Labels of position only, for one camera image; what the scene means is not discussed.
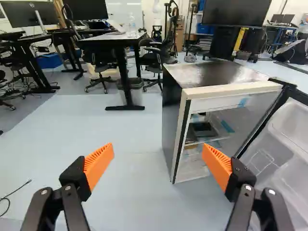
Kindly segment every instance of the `black desk leg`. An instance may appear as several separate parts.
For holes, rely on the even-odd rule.
[[[30,47],[28,44],[23,45],[22,46],[24,49],[24,52],[27,56],[27,58],[29,59],[31,65],[33,66],[34,70],[36,71],[36,73],[38,74],[38,77],[42,80],[43,84],[45,85],[45,88],[48,90],[52,90],[52,89],[60,89],[59,86],[51,86],[50,83],[48,82],[46,76],[44,75],[42,69],[40,68],[40,66],[38,65],[35,57],[33,56]]]
[[[74,77],[74,80],[78,80],[83,76],[83,73],[85,73],[86,71],[82,68],[81,63],[79,58],[77,57],[76,51],[75,51],[75,47],[73,45],[73,42],[71,40],[71,38],[68,38],[67,40],[67,44],[70,48],[71,54],[73,55],[73,58],[78,66],[78,69],[76,70],[67,70],[67,72],[80,72],[77,76]]]
[[[125,50],[123,47],[119,47],[119,48],[116,48],[115,51],[116,51],[115,54],[116,54],[117,62],[119,65],[121,82],[123,85],[127,105],[106,107],[105,110],[106,111],[144,110],[145,109],[144,106],[134,105],[131,99],[131,92],[130,92],[130,87],[128,83],[128,75],[127,75],[127,69],[126,69]]]
[[[76,71],[77,71],[77,68],[76,68],[74,59],[73,59],[73,57],[72,57],[72,55],[71,55],[71,50],[70,50],[70,48],[69,48],[69,46],[68,46],[67,43],[68,43],[67,40],[64,40],[64,42],[62,43],[62,45],[63,45],[63,47],[64,47],[66,56],[67,56],[67,58],[68,58],[70,64],[72,65],[73,70],[76,70]]]
[[[135,60],[136,60],[136,68],[137,68],[137,77],[141,78],[141,71],[140,71],[140,57],[139,57],[139,45],[134,45],[135,51]]]
[[[33,77],[33,80],[36,82],[36,88],[31,88],[29,93],[55,93],[55,90],[47,89],[42,81],[39,79],[35,69],[33,68],[31,62],[29,61],[28,56],[25,54],[24,50],[21,46],[16,45],[14,46],[17,53],[22,57],[23,63],[25,64],[27,70],[29,71],[30,75]]]

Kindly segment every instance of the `desk surface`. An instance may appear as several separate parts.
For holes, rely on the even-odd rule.
[[[78,29],[77,32],[79,34],[91,34],[91,33],[106,33],[106,32],[114,32],[117,31],[115,29],[110,29],[110,28],[105,28],[105,29]],[[71,29],[51,29],[48,30],[49,33],[57,35],[57,34],[62,34],[62,33],[71,33],[73,34],[74,32]]]
[[[123,35],[104,34],[104,35],[94,36],[91,38],[82,39],[81,41],[138,40],[145,34],[146,32],[136,33],[136,36],[134,37],[128,36],[128,33],[125,33]]]
[[[169,64],[164,68],[182,88],[267,81],[269,76],[240,64],[212,60],[193,64]]]
[[[17,40],[25,33],[24,30],[0,34],[0,40]]]
[[[297,30],[297,27],[293,27],[293,26],[279,26],[279,25],[270,25],[270,24],[266,24],[264,25],[266,27],[275,27],[275,28],[284,28],[284,29],[288,29],[288,30]]]

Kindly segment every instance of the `light blue floor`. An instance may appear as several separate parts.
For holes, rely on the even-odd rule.
[[[179,60],[183,63],[183,53]],[[292,81],[308,92],[305,74],[266,61],[243,64]],[[129,70],[134,77],[135,68]],[[145,111],[107,112],[106,106],[122,103],[114,86],[108,95],[101,87],[86,94],[86,78],[74,81],[71,73],[49,74],[62,87],[56,95],[40,99],[41,105],[29,96],[16,102],[15,112],[0,108],[0,115],[6,114],[0,117],[1,123],[10,118],[15,121],[0,137],[0,197],[33,180],[10,196],[11,208],[4,216],[15,220],[10,231],[19,230],[36,190],[58,188],[58,177],[67,166],[108,142],[114,146],[115,158],[91,198],[83,203],[93,230],[224,230],[232,204],[212,177],[170,183],[161,148],[162,98],[157,86],[142,95]],[[64,223],[63,216],[59,223]]]

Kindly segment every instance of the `desk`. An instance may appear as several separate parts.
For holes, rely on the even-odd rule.
[[[83,29],[83,30],[77,30],[79,34],[81,35],[101,35],[108,32],[112,32],[115,30],[111,29]],[[61,55],[58,46],[63,45],[65,53],[67,55],[67,58],[69,59],[70,64],[72,65],[72,69],[62,70],[62,72],[79,72],[77,76],[74,77],[74,80],[78,80],[83,76],[83,73],[86,72],[83,70],[81,63],[79,61],[79,58],[76,55],[75,47],[72,42],[72,36],[74,35],[74,32],[69,29],[54,29],[54,30],[48,30],[49,33],[52,34],[52,40],[54,43],[54,46],[56,47],[57,52],[59,55]]]
[[[140,72],[140,60],[139,60],[139,41],[146,37],[146,32],[137,33],[135,37],[128,37],[127,34],[123,35],[100,35],[91,38],[82,39],[79,43],[83,46],[106,46],[106,47],[114,47],[115,54],[120,70],[121,82],[123,84],[125,98],[127,104],[124,106],[112,106],[106,107],[107,111],[111,110],[144,110],[144,106],[134,105],[130,87],[128,84],[128,74],[126,68],[126,59],[125,59],[125,47],[133,46],[135,51],[135,59],[136,59],[136,68],[137,68],[137,76],[141,78]]]
[[[8,41],[6,44],[15,48],[20,55],[26,68],[38,85],[37,88],[31,89],[29,93],[55,93],[55,90],[60,89],[59,86],[51,86],[42,69],[38,65],[36,58],[30,50],[30,45],[34,42],[51,39],[51,35],[34,35],[21,37],[16,41]]]
[[[0,34],[0,40],[5,40],[5,41],[16,41],[16,40],[18,40],[24,33],[25,33],[24,30],[22,30],[22,31],[17,31],[17,32],[3,33],[3,34]]]
[[[271,44],[272,46],[280,46],[282,45],[282,43],[280,43],[280,38],[282,36],[282,33],[286,30],[292,30],[293,33],[292,33],[292,39],[293,41],[296,40],[295,38],[295,32],[297,31],[297,27],[292,27],[292,26],[279,26],[279,25],[264,25],[265,28],[267,27],[273,27],[273,28],[276,28],[278,29],[278,32],[277,32],[277,35],[275,36],[275,39],[273,41],[273,43]]]

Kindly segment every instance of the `standing desk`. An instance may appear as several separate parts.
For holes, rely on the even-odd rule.
[[[144,106],[134,105],[130,86],[128,83],[128,74],[126,67],[126,59],[125,59],[125,47],[133,46],[135,51],[135,59],[136,59],[136,68],[137,68],[137,77],[141,78],[140,72],[140,59],[139,59],[139,42],[141,39],[147,36],[146,32],[137,33],[135,37],[129,37],[127,34],[123,35],[100,35],[91,38],[82,39],[79,43],[83,46],[105,46],[105,47],[113,47],[116,54],[116,59],[118,62],[121,82],[124,88],[126,105],[123,106],[111,106],[106,107],[107,111],[112,110],[144,110]]]
[[[38,85],[37,88],[31,89],[31,93],[55,93],[55,90],[60,89],[59,86],[51,86],[42,69],[37,63],[30,45],[34,42],[44,41],[51,39],[51,35],[34,35],[21,37],[17,41],[8,42],[10,46],[13,46],[16,52],[20,55],[21,59],[26,65],[29,73],[33,77],[34,81]]]
[[[113,31],[116,31],[116,30],[111,30],[109,28],[77,30],[77,32],[80,35],[94,35],[94,36],[105,34],[108,32],[113,32]],[[63,45],[67,58],[70,64],[72,65],[72,69],[67,69],[67,67],[64,65],[66,69],[62,70],[62,72],[79,72],[79,74],[77,74],[74,77],[74,80],[80,79],[83,76],[83,73],[86,71],[81,66],[81,63],[75,51],[74,44],[71,39],[72,36],[75,35],[74,32],[69,29],[54,29],[54,30],[48,30],[48,32],[52,34],[52,40],[53,40],[54,46],[56,47],[56,50],[58,51],[59,55],[61,54],[59,52],[58,46]]]

